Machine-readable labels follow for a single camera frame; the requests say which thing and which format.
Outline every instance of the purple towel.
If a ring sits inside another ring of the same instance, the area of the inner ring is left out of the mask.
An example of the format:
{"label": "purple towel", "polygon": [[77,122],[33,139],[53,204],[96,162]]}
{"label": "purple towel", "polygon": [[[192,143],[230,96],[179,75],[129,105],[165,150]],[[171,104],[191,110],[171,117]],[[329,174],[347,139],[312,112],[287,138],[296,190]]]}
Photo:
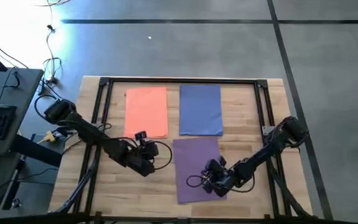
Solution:
{"label": "purple towel", "polygon": [[[219,145],[217,138],[196,138],[173,140],[173,159],[176,167],[177,201],[179,203],[202,202],[226,199],[212,192],[208,194],[202,188],[189,187],[186,180],[190,175],[201,175],[206,163],[210,159],[219,159]],[[191,185],[200,183],[199,178],[191,178]]]}

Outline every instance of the blue towel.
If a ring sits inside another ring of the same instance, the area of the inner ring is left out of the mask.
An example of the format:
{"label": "blue towel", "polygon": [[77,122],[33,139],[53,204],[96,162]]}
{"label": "blue towel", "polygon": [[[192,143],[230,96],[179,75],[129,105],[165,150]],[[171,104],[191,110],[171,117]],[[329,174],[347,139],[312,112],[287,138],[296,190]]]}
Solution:
{"label": "blue towel", "polygon": [[223,135],[219,85],[180,86],[180,135]]}

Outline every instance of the wooden table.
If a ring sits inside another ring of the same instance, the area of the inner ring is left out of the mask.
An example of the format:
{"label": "wooden table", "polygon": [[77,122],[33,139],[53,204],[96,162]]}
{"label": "wooden table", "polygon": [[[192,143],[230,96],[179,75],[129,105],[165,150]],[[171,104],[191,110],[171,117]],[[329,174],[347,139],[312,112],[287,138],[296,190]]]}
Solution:
{"label": "wooden table", "polygon": [[[100,77],[84,77],[77,100],[78,112],[86,119],[92,117]],[[290,115],[288,102],[281,79],[268,79],[275,123]],[[171,146],[173,139],[197,138],[179,136],[179,86],[176,83],[114,83],[107,123],[111,137],[122,136],[125,125],[125,92],[129,88],[146,86],[167,87],[169,137],[162,141]],[[221,85],[224,135],[219,139],[221,154],[231,166],[239,159],[250,157],[262,147],[256,99],[250,85]],[[71,145],[77,139],[67,143]],[[85,144],[81,143],[64,155],[55,184],[49,210],[59,208],[77,186]],[[156,166],[164,164],[169,153],[160,147]],[[282,153],[286,182],[303,208],[311,213],[308,190],[304,179],[300,154],[297,149],[285,149]],[[124,168],[101,155],[97,184],[93,198],[92,213],[100,211],[106,216],[117,217],[202,217],[202,218],[263,218],[272,214],[266,166],[255,172],[255,188],[247,193],[230,192],[227,200],[189,203],[179,205],[176,197],[174,162],[148,177]],[[251,182],[243,186],[249,188]],[[280,213],[283,203],[277,190]],[[84,210],[84,190],[81,211]]]}

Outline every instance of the concrete floor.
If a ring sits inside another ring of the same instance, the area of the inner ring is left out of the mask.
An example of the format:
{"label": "concrete floor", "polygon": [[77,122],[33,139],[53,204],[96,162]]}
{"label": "concrete floor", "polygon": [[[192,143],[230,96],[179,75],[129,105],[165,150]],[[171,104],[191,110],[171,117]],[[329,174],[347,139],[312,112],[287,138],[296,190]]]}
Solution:
{"label": "concrete floor", "polygon": [[[1,2],[0,46],[40,68],[50,57],[49,8],[32,5],[43,1]],[[358,0],[273,2],[278,19],[358,19]],[[271,24],[61,24],[59,19],[271,19],[264,0],[71,0],[53,7],[56,33],[50,44],[64,67],[56,90],[75,101],[83,75],[283,78],[296,115]],[[358,25],[280,29],[332,214],[358,222]],[[22,124],[25,135],[50,129],[46,123],[33,127],[34,121],[40,118],[31,108]],[[322,217],[308,157],[305,151],[301,155],[313,212]]]}

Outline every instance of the orange cloth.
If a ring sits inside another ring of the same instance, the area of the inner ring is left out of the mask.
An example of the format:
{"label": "orange cloth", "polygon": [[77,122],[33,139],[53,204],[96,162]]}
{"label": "orange cloth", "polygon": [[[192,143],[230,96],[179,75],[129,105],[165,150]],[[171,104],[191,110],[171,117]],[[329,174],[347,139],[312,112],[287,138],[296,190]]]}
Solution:
{"label": "orange cloth", "polygon": [[123,136],[146,131],[149,138],[167,137],[166,87],[136,88],[126,91]]}

